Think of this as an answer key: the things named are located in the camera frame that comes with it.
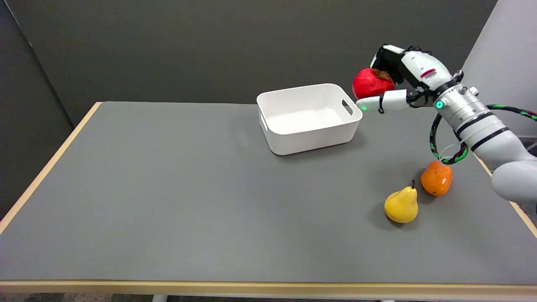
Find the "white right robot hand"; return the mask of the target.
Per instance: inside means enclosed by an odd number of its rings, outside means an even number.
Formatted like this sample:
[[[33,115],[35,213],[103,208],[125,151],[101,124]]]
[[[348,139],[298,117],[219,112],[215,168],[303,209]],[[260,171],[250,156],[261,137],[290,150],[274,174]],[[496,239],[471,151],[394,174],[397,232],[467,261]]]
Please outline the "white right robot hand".
[[[416,46],[403,49],[384,44],[373,57],[370,67],[387,73],[394,84],[407,81],[413,89],[391,89],[377,96],[358,97],[355,104],[362,111],[384,114],[385,111],[431,107],[444,91],[458,84],[441,61]]]

